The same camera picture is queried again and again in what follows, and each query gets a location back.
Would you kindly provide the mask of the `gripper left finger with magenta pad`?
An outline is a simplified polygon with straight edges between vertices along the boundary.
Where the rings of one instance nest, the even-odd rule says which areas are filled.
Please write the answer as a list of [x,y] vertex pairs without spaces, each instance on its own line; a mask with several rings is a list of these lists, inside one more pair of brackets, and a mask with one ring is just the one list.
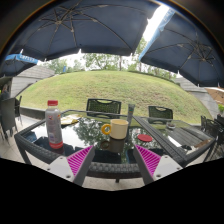
[[46,170],[76,185],[82,186],[94,156],[95,146],[91,145],[68,157],[59,156]]

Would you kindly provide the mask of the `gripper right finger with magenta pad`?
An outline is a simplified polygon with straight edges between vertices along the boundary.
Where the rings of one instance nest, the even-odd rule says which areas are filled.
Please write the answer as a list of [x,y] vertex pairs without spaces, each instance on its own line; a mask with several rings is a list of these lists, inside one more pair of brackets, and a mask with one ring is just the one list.
[[133,155],[137,161],[145,185],[182,169],[170,156],[159,156],[139,145],[134,146]]

